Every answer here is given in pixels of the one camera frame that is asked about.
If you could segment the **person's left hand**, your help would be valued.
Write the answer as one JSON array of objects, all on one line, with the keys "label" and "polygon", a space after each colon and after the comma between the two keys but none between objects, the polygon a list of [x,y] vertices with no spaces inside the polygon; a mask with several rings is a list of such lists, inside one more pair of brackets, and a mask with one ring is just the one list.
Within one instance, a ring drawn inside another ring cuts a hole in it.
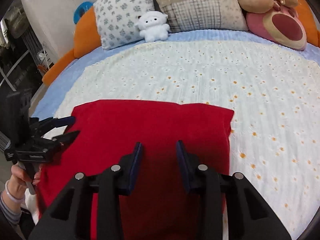
[{"label": "person's left hand", "polygon": [[23,199],[27,189],[27,183],[36,185],[40,182],[42,166],[40,166],[33,179],[30,179],[26,171],[20,168],[17,164],[11,167],[11,177],[8,180],[7,187],[2,193],[4,203],[14,213],[21,210],[21,203],[14,202],[13,199]]}]

